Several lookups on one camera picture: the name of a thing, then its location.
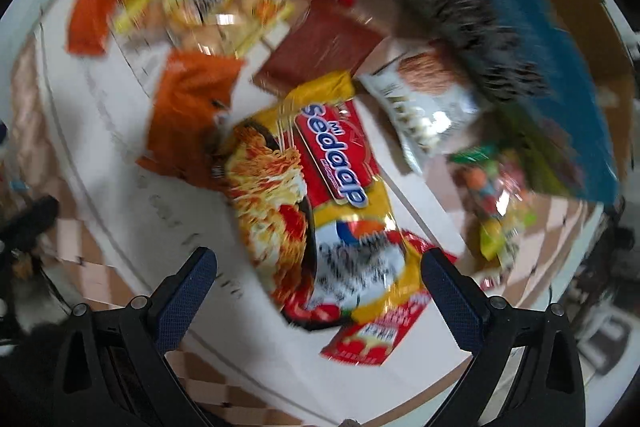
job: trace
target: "orange snack packet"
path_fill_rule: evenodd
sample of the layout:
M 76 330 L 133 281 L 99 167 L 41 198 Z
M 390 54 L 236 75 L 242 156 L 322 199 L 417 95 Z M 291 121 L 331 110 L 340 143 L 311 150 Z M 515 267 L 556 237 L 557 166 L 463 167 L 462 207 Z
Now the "orange snack packet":
M 118 0 L 76 0 L 69 21 L 66 50 L 74 55 L 104 55 L 109 18 Z
M 138 165 L 195 187 L 220 188 L 211 175 L 210 153 L 243 63 L 173 50 L 156 94 L 146 153 Z

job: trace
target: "noodle image on packet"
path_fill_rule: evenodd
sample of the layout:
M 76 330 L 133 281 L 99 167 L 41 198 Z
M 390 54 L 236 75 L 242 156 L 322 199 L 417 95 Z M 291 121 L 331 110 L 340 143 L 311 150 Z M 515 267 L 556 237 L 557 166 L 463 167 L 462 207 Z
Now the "noodle image on packet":
M 428 241 L 407 230 L 402 230 L 402 237 L 421 255 L 435 248 Z M 448 253 L 445 255 L 455 263 L 456 257 Z M 353 365 L 382 365 L 391 352 L 398 347 L 430 301 L 430 293 L 427 289 L 421 288 L 411 295 L 407 302 L 386 312 L 373 322 L 341 328 L 320 354 L 327 359 Z
M 404 158 L 418 174 L 447 138 L 475 121 L 482 111 L 470 79 L 441 41 L 431 41 L 429 47 L 405 54 L 379 73 L 363 74 L 359 79 L 385 108 L 398 132 Z
M 262 285 L 292 324 L 367 323 L 421 288 L 348 73 L 293 90 L 234 130 L 226 190 Z

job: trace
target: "brown packet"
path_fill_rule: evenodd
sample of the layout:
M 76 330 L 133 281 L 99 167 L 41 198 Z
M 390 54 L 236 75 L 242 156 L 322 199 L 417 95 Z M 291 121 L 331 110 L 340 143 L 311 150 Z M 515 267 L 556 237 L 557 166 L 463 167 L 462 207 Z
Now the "brown packet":
M 278 96 L 333 71 L 355 74 L 384 35 L 335 3 L 314 0 L 253 82 Z
M 76 0 L 67 28 L 66 50 L 72 55 L 106 53 L 109 18 L 118 0 Z

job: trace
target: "cardboard box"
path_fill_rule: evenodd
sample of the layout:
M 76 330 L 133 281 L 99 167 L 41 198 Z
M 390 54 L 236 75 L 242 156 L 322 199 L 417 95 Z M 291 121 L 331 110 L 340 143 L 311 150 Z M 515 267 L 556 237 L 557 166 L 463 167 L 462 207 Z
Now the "cardboard box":
M 633 66 L 603 0 L 550 0 L 558 25 L 573 36 L 598 89 L 613 142 L 618 177 L 625 179 L 631 152 Z

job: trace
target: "dark object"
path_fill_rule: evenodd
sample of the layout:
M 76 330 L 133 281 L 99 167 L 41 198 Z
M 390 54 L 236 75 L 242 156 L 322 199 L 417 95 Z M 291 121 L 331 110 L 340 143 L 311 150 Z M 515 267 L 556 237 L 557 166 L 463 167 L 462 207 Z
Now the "dark object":
M 589 316 L 591 308 L 599 302 L 607 289 L 615 287 L 621 281 L 635 281 L 640 273 L 634 266 L 633 253 L 629 252 L 635 243 L 635 233 L 631 229 L 620 227 L 620 219 L 626 209 L 626 201 L 620 199 L 619 208 L 605 208 L 609 218 L 607 228 L 597 240 L 591 252 L 580 264 L 581 270 L 574 276 L 571 285 L 580 292 L 582 298 L 577 299 L 579 309 L 571 319 L 572 330 L 580 331 Z M 562 301 L 569 305 L 574 298 L 565 293 Z
M 52 425 L 52 388 L 65 328 L 46 324 L 24 334 L 0 357 L 0 419 L 3 426 Z
M 0 317 L 0 345 L 13 344 L 22 336 L 15 317 L 12 291 L 15 256 L 30 253 L 36 247 L 38 236 L 56 222 L 58 207 L 58 201 L 47 196 L 21 211 L 0 229 L 0 299 L 6 304 L 6 313 Z
M 520 367 L 491 427 L 585 425 L 584 388 L 574 336 L 564 310 L 538 312 L 487 298 L 439 248 L 422 256 L 422 279 L 460 349 L 473 360 L 428 427 L 476 425 L 513 347 L 526 346 Z
M 215 254 L 200 247 L 149 298 L 102 312 L 76 306 L 54 379 L 57 425 L 227 426 L 191 401 L 164 359 L 178 347 L 216 272 Z

